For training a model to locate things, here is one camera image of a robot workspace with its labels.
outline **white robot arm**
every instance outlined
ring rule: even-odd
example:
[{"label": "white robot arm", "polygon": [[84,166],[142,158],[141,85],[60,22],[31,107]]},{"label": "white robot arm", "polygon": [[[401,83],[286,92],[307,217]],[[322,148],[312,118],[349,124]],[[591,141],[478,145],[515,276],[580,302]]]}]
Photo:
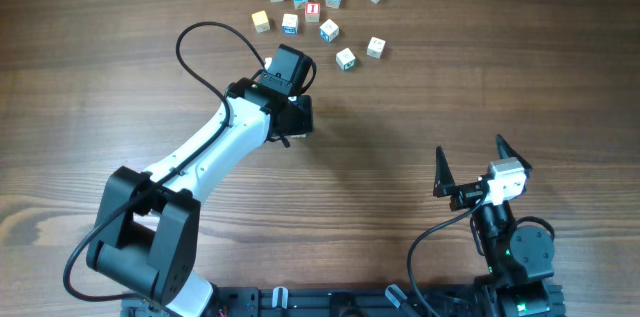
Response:
[{"label": "white robot arm", "polygon": [[[89,247],[87,265],[176,315],[206,315],[215,289],[192,271],[200,206],[224,176],[264,142],[281,140],[288,147],[287,136],[312,132],[311,98],[303,95],[313,81],[303,87],[310,68],[315,77],[308,56],[280,45],[259,81],[242,78],[232,83],[226,104],[184,145],[142,173],[118,169],[105,186],[96,228],[81,243]],[[133,218],[149,212],[159,216],[155,231]],[[65,287],[90,300],[68,283],[77,254],[65,268]]]}]

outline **black metal frame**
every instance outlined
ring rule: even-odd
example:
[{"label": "black metal frame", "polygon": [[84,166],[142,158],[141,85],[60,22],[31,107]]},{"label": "black metal frame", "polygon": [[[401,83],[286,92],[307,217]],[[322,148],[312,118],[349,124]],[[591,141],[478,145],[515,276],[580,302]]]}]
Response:
[{"label": "black metal frame", "polygon": [[[545,286],[552,300],[551,310],[530,316],[564,316],[562,287]],[[403,291],[420,316],[430,316],[410,289]],[[492,316],[491,308],[500,309],[498,301],[485,296],[485,290],[474,285],[448,285],[425,288],[425,297],[440,316]],[[205,316],[216,317],[406,317],[386,297],[384,289],[300,289],[289,290],[287,308],[273,307],[273,290],[257,288],[217,289],[218,304],[212,305]],[[121,317],[168,317],[143,299],[122,301]]]}]

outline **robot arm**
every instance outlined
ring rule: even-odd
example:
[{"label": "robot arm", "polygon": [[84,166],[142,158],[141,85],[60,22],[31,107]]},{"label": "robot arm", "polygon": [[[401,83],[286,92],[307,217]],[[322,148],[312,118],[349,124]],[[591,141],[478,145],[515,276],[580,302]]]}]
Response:
[{"label": "robot arm", "polygon": [[[302,84],[315,65],[303,53],[280,45],[260,81],[243,78],[226,92],[230,119],[218,137],[162,186],[121,214],[90,243],[87,265],[180,316],[206,315],[213,286],[192,271],[200,206],[224,176],[265,141],[282,140],[313,130],[311,98]],[[223,107],[184,145],[144,172],[119,168],[107,181],[96,218],[101,224],[113,211],[157,185],[219,130]],[[159,215],[155,231],[133,215]]]},{"label": "robot arm", "polygon": [[[433,195],[449,196],[452,211],[471,212],[471,233],[489,269],[489,275],[474,281],[485,315],[564,315],[562,293],[546,281],[554,275],[553,227],[533,216],[516,220],[509,205],[526,192],[533,168],[501,135],[496,136],[496,144],[500,159],[490,162],[477,182],[463,185],[455,184],[444,151],[438,147]],[[522,222],[538,226],[520,226]]]}]

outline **wire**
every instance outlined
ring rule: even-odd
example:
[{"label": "wire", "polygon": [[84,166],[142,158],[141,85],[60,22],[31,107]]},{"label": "wire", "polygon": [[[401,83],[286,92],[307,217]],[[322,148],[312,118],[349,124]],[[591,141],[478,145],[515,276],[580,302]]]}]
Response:
[{"label": "wire", "polygon": [[253,76],[251,77],[251,80],[255,81],[256,78],[258,78],[258,76],[260,76],[262,74],[262,72],[264,72],[264,69],[262,69],[262,68],[257,70],[256,73],[254,73]]},{"label": "wire", "polygon": [[478,231],[476,231],[476,227],[473,225],[473,217],[469,218],[469,228],[471,228],[471,234],[473,235],[473,242],[476,244],[476,251],[480,256],[484,257],[484,251],[480,246],[480,240],[478,240]]},{"label": "wire", "polygon": [[429,304],[429,302],[427,302],[427,300],[424,298],[424,296],[422,295],[422,293],[420,293],[420,289],[418,288],[418,284],[416,283],[416,279],[413,276],[413,267],[411,266],[411,260],[413,257],[413,251],[416,249],[416,247],[418,246],[418,244],[425,238],[427,238],[427,236],[429,236],[430,234],[439,231],[445,227],[448,227],[460,220],[463,220],[467,217],[469,217],[471,214],[473,214],[475,211],[478,210],[478,208],[480,208],[480,206],[482,206],[484,204],[484,200],[487,198],[487,194],[485,193],[482,196],[482,199],[480,199],[480,201],[478,203],[476,203],[475,206],[473,206],[473,208],[469,209],[468,211],[466,211],[465,213],[462,213],[448,221],[442,222],[439,225],[435,226],[435,227],[431,227],[428,230],[424,231],[420,236],[418,236],[418,238],[416,238],[415,241],[413,241],[413,244],[411,245],[411,247],[409,248],[409,253],[407,254],[407,270],[409,271],[409,280],[411,281],[411,286],[413,287],[414,292],[416,293],[416,295],[418,296],[418,298],[420,299],[420,302],[422,302],[422,304],[427,308],[427,310],[429,310],[429,312],[431,312],[432,315],[434,315],[435,317],[440,317],[440,315],[438,313],[436,313],[436,311],[433,309],[433,307],[431,307],[431,305]]},{"label": "wire", "polygon": [[311,84],[313,83],[313,80],[316,79],[316,63],[313,60],[311,61],[311,69],[313,70],[313,74],[311,75],[311,79],[309,80],[309,83],[307,83],[306,86],[302,87],[302,89],[300,90],[300,94],[304,94],[305,92],[307,92],[309,87],[311,87]]},{"label": "wire", "polygon": [[260,65],[262,65],[262,67],[264,68],[264,61],[262,60],[262,57],[260,57],[260,55],[258,54],[258,51],[256,51],[256,49],[253,47],[251,42],[249,42],[249,40],[247,40],[240,32],[236,31],[231,26],[228,26],[226,24],[219,23],[219,22],[200,22],[200,23],[193,24],[187,27],[184,31],[182,31],[182,33],[178,37],[178,40],[176,41],[176,57],[178,58],[178,62],[180,62],[180,65],[187,72],[189,72],[189,74],[193,78],[195,78],[198,82],[202,83],[205,87],[207,87],[211,92],[213,92],[220,99],[225,110],[224,120],[220,124],[220,127],[218,128],[218,130],[213,134],[213,136],[211,136],[204,144],[202,144],[202,146],[198,147],[198,149],[195,150],[191,155],[189,155],[189,157],[187,157],[178,166],[172,169],[166,176],[162,177],[157,182],[149,186],[149,188],[140,192],[137,196],[131,198],[127,203],[124,203],[120,207],[118,207],[109,216],[107,216],[107,218],[105,218],[100,224],[93,227],[91,232],[89,232],[82,239],[82,241],[80,241],[78,246],[71,253],[71,256],[69,256],[69,260],[67,260],[67,264],[65,265],[64,272],[62,274],[62,284],[64,285],[64,288],[67,290],[67,292],[69,292],[70,295],[80,300],[87,301],[87,302],[106,302],[106,301],[115,301],[115,300],[120,300],[125,298],[139,298],[138,294],[136,293],[123,293],[123,294],[106,295],[106,296],[85,295],[79,292],[78,290],[76,290],[75,288],[73,288],[73,286],[71,285],[71,270],[73,269],[73,265],[75,264],[76,260],[80,256],[80,253],[82,253],[82,251],[89,245],[89,243],[91,243],[91,241],[100,232],[102,232],[102,230],[104,230],[109,224],[111,224],[111,222],[113,222],[116,218],[118,218],[118,216],[120,216],[122,213],[128,211],[131,208],[134,208],[136,205],[138,205],[138,203],[142,202],[145,198],[147,198],[152,192],[155,192],[163,184],[165,184],[166,182],[171,180],[173,177],[180,174],[186,166],[188,166],[204,150],[206,150],[209,146],[211,146],[211,144],[222,134],[222,132],[224,132],[225,128],[229,126],[229,120],[231,117],[231,108],[229,107],[229,102],[227,101],[227,99],[224,97],[222,93],[220,93],[220,91],[218,91],[218,89],[216,89],[213,85],[211,85],[205,79],[200,77],[189,66],[187,66],[187,64],[182,59],[182,54],[180,53],[180,45],[182,44],[182,39],[184,38],[184,36],[186,36],[187,33],[189,33],[190,31],[202,26],[222,27],[226,30],[233,32],[244,43],[247,44],[251,52],[253,52],[253,54],[258,59],[258,62],[260,62]]}]

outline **wooden table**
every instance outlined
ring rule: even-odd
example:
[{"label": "wooden table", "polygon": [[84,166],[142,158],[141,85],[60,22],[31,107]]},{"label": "wooden table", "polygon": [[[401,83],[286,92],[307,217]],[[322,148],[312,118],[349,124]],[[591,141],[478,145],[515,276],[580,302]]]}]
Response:
[{"label": "wooden table", "polygon": [[[169,154],[218,108],[174,56],[185,27],[214,20],[263,56],[310,55],[316,131],[243,160],[203,207],[196,268],[220,286],[363,286],[408,281],[424,229],[454,216],[432,197],[442,144],[458,182],[496,159],[501,133],[534,165],[516,216],[557,229],[555,281],[572,316],[640,309],[640,0],[343,0],[284,35],[292,1],[0,0],[0,315],[114,316],[62,288],[107,177]],[[251,14],[266,10],[271,31]],[[387,41],[381,60],[369,39]],[[349,47],[357,67],[335,54]],[[258,68],[224,30],[185,39],[214,85]],[[420,282],[486,272],[466,223],[416,251]],[[76,266],[87,293],[121,286]]]}]

